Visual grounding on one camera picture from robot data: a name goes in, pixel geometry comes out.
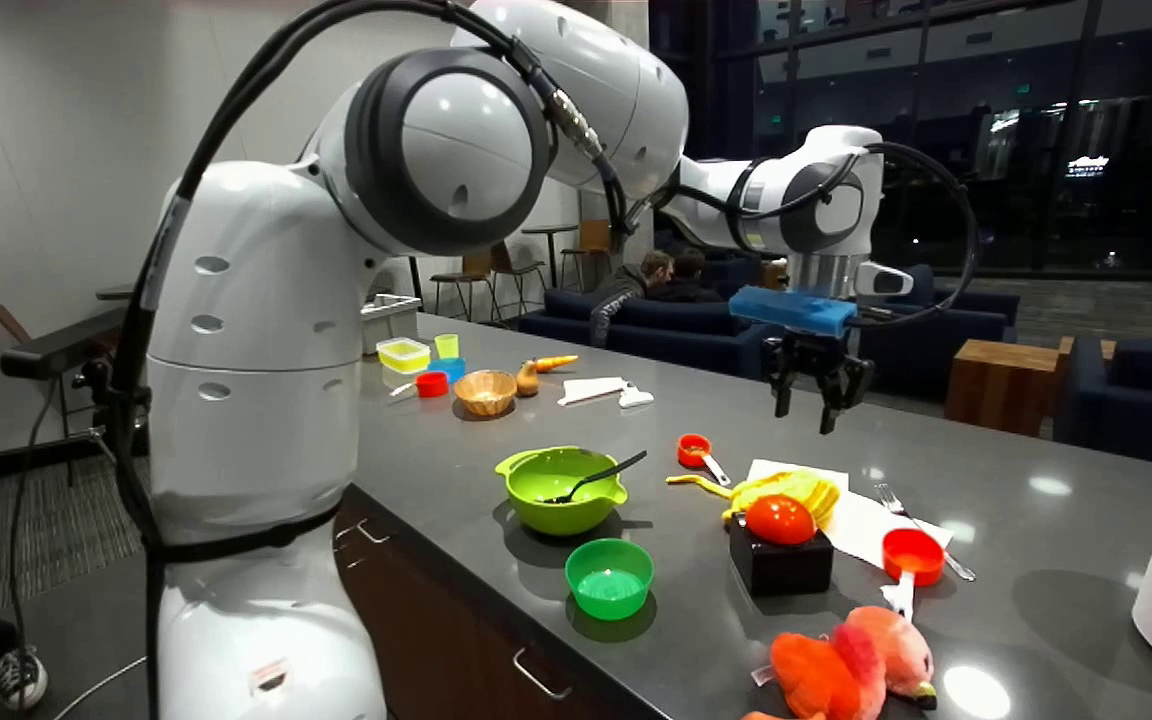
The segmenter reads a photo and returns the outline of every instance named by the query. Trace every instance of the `toy tomato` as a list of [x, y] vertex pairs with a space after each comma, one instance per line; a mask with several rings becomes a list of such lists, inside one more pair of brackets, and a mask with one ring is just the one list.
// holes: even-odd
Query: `toy tomato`
[[793, 494], [760, 494], [745, 508], [745, 528], [765, 544], [809, 544], [817, 535], [817, 521], [809, 504]]

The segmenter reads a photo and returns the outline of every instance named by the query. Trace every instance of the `spoon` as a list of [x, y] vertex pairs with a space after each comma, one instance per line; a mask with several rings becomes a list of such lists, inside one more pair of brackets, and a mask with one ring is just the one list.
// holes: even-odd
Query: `spoon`
[[543, 504], [571, 504], [571, 494], [574, 494], [582, 482], [602, 481], [602, 474], [617, 474], [617, 472], [640, 462], [643, 454], [646, 454], [646, 452], [636, 452], [636, 454], [622, 454], [622, 458], [611, 462], [611, 468], [586, 472], [586, 474], [581, 474], [566, 492], [546, 494]]

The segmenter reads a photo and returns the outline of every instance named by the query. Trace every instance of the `green bowl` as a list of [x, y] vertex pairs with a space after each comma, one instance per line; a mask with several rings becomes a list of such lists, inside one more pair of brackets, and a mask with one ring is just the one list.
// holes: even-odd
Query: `green bowl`
[[581, 544], [562, 576], [574, 607], [608, 624], [636, 617], [653, 596], [653, 557], [617, 535]]
[[496, 474], [503, 481], [511, 510], [522, 528], [540, 535], [581, 535], [599, 528], [626, 499], [618, 472], [582, 482], [571, 494], [571, 504], [543, 504], [543, 499], [566, 492], [581, 474], [611, 462], [617, 458], [602, 452], [555, 443], [503, 454], [496, 462]]

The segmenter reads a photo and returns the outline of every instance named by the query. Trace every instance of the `red toy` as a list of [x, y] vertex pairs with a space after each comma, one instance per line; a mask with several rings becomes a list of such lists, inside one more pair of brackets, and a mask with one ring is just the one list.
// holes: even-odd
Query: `red toy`
[[934, 700], [925, 632], [876, 603], [852, 607], [827, 641], [779, 632], [767, 665], [794, 720], [876, 720], [886, 690]]

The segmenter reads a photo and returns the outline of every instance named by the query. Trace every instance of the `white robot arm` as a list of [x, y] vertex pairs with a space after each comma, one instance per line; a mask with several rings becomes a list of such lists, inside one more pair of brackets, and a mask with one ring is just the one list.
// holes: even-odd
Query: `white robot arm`
[[[212, 165], [298, 45], [376, 8], [459, 30], [381, 65], [298, 159]], [[705, 243], [734, 227], [798, 255], [785, 296], [837, 302], [865, 282], [852, 268], [879, 203], [876, 133], [824, 127], [785, 159], [697, 165], [682, 106], [653, 51], [552, 0], [334, 0], [254, 51], [172, 189], [115, 353], [107, 439], [146, 546], [153, 715], [384, 715], [323, 524], [367, 437], [355, 324], [384, 255], [503, 238], [552, 177], [599, 184], [618, 238], [626, 195], [654, 195]], [[809, 337], [813, 353], [779, 353], [779, 380], [837, 377], [845, 324], [789, 318], [789, 347]], [[146, 482], [132, 458], [139, 418]]]

